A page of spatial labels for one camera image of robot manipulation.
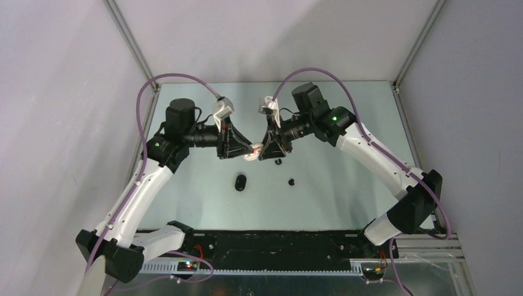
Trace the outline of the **white earbud charging case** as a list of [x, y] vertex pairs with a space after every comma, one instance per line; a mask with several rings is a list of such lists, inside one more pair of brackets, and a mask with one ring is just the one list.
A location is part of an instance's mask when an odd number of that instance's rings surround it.
[[262, 148], [263, 148], [263, 144], [261, 142], [255, 142], [255, 143], [252, 143], [250, 146], [253, 151], [251, 153], [245, 154], [243, 156], [243, 158], [249, 162], [257, 160], [259, 158], [260, 152], [262, 151]]

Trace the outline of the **black earbud charging case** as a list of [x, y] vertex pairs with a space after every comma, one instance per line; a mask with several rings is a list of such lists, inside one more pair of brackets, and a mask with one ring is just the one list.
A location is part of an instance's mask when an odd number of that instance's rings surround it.
[[235, 178], [234, 188], [238, 192], [245, 190], [247, 184], [247, 177], [245, 174], [238, 174]]

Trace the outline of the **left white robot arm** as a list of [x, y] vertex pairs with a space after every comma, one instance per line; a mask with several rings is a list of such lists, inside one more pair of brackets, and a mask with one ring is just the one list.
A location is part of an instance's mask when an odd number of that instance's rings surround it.
[[201, 109], [194, 101], [174, 99], [165, 111], [165, 121], [146, 142], [134, 176], [124, 192], [93, 231], [82, 230], [76, 237], [81, 253], [92, 264], [105, 258], [105, 274], [122, 282], [133, 280], [143, 264], [170, 251], [187, 257], [195, 249], [193, 228], [177, 221], [136, 237], [146, 211], [161, 188], [176, 173], [193, 147], [214, 147], [220, 159], [253, 152], [248, 141], [234, 127], [230, 116], [233, 103], [220, 97], [212, 105], [214, 124], [199, 121]]

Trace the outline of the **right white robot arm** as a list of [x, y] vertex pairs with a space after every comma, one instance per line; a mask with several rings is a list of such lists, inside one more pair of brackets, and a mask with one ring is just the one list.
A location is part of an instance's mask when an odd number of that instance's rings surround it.
[[288, 120], [281, 118], [277, 98], [260, 99], [258, 111], [266, 115], [268, 127], [261, 144], [255, 145], [255, 156], [259, 160], [285, 157], [292, 150], [292, 141], [312, 134], [351, 155], [377, 176], [398, 201], [362, 231], [358, 248], [365, 257], [376, 257], [391, 238], [419, 230], [440, 201], [441, 174], [400, 160], [358, 123], [353, 112], [330, 107], [317, 85], [300, 85], [292, 97], [298, 112]]

